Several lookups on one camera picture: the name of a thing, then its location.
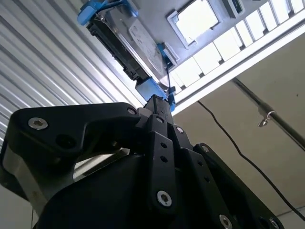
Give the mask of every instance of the blue clip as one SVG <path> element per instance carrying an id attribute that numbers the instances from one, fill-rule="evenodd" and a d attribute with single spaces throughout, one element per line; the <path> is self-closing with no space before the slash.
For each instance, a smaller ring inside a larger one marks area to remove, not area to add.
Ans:
<path id="1" fill-rule="evenodd" d="M 154 94 L 166 99 L 166 93 L 152 77 L 148 78 L 143 83 L 136 85 L 135 89 L 146 101 L 148 101 Z"/>
<path id="2" fill-rule="evenodd" d="M 96 13 L 119 5 L 127 7 L 132 16 L 137 17 L 139 15 L 139 12 L 135 10 L 127 0 L 118 0 L 110 3 L 107 0 L 104 0 L 103 2 L 90 0 L 81 7 L 81 12 L 77 16 L 77 21 L 80 25 L 85 25 Z"/>

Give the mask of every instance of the black wire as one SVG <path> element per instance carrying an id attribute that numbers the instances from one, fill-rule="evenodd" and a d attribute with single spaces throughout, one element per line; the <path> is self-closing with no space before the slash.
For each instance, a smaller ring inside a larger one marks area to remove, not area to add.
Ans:
<path id="1" fill-rule="evenodd" d="M 167 79 L 168 79 L 168 88 L 171 88 L 171 79 L 170 79 L 168 64 L 166 64 L 166 74 L 167 74 Z"/>
<path id="2" fill-rule="evenodd" d="M 275 186 L 275 184 L 269 179 L 269 177 L 256 165 L 254 164 L 254 162 L 252 162 L 250 159 L 248 159 L 245 155 L 243 155 L 243 153 L 240 151 L 238 145 L 235 143 L 235 141 L 233 140 L 233 138 L 228 134 L 228 132 L 220 125 L 220 123 L 217 121 L 215 115 L 213 114 L 212 111 L 210 111 L 205 105 L 203 105 L 203 103 L 201 103 L 200 101 L 198 101 L 198 103 L 208 112 L 210 113 L 210 115 L 212 116 L 212 118 L 214 119 L 214 121 L 216 122 L 216 124 L 219 126 L 219 128 L 225 133 L 225 135 L 227 135 L 227 137 L 231 140 L 231 142 L 233 143 L 235 149 L 237 150 L 238 154 L 244 159 L 246 160 L 248 163 L 250 163 L 250 165 L 252 165 L 265 179 L 266 181 L 271 185 L 271 187 L 276 191 L 276 193 L 280 196 L 280 198 L 285 202 L 286 205 L 288 205 L 288 207 L 290 207 L 290 209 L 297 214 L 303 221 L 305 221 L 305 217 L 294 207 L 292 206 L 292 204 L 284 197 L 284 195 L 281 193 L 281 191 Z"/>
<path id="3" fill-rule="evenodd" d="M 31 217 L 31 221 L 30 221 L 30 229 L 33 228 L 33 216 L 34 216 L 34 208 L 32 208 L 32 217 Z"/>

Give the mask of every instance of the metal pipe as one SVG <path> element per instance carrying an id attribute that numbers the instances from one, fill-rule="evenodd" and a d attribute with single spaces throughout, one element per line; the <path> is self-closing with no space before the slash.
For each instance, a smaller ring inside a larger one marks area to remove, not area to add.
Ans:
<path id="1" fill-rule="evenodd" d="M 275 124 L 277 124 L 299 147 L 305 151 L 305 139 L 287 122 L 285 122 L 284 119 L 282 119 L 271 106 L 261 100 L 237 78 L 234 78 L 233 82 L 245 95 L 247 95 L 247 97 L 249 97 L 255 103 L 259 109 L 259 113 L 264 118 L 266 118 L 267 114 L 269 114 L 271 120 L 273 120 Z"/>

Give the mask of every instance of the screw hole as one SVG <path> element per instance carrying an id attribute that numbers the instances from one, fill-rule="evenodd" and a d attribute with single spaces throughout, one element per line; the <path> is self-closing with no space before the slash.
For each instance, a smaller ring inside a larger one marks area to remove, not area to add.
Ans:
<path id="1" fill-rule="evenodd" d="M 164 123 L 163 119 L 161 119 L 160 117 L 156 117 L 156 119 L 158 120 L 159 123 Z"/>
<path id="2" fill-rule="evenodd" d="M 164 149 L 167 148 L 167 145 L 166 145 L 165 143 L 163 143 L 163 142 L 161 142 L 161 146 L 162 146 Z"/>
<path id="3" fill-rule="evenodd" d="M 204 177 L 205 181 L 210 183 L 210 179 L 208 177 Z"/>
<path id="4" fill-rule="evenodd" d="M 76 141 L 69 135 L 57 135 L 55 142 L 64 149 L 72 149 L 76 146 Z"/>
<path id="5" fill-rule="evenodd" d="M 226 226 L 229 225 L 229 222 L 228 222 L 226 219 L 223 219 L 223 222 L 224 222 L 224 224 L 225 224 Z"/>
<path id="6" fill-rule="evenodd" d="M 127 108 L 127 110 L 128 110 L 128 112 L 129 113 L 131 113 L 132 115 L 135 115 L 137 112 L 134 110 L 134 109 L 132 109 L 132 108 Z"/>
<path id="7" fill-rule="evenodd" d="M 269 223 L 266 219 L 264 219 L 263 217 L 259 218 L 259 222 L 261 223 L 261 225 L 263 226 L 264 229 L 269 229 Z"/>
<path id="8" fill-rule="evenodd" d="M 167 162 L 168 162 L 167 158 L 164 157 L 164 156 L 161 156 L 160 159 L 161 159 L 164 163 L 167 163 Z"/>

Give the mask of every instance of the hard drive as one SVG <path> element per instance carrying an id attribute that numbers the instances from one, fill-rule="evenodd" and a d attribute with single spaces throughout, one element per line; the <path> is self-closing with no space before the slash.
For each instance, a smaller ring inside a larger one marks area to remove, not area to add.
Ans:
<path id="1" fill-rule="evenodd" d="M 145 76 L 140 78 L 152 76 L 164 87 L 168 87 L 167 65 L 161 51 L 170 60 L 168 70 L 171 71 L 266 2 L 267 0 L 128 0 L 138 12 L 137 17 L 124 5 L 120 5 L 100 11 L 95 20 L 107 25 L 139 65 L 135 68 L 145 72 Z"/>

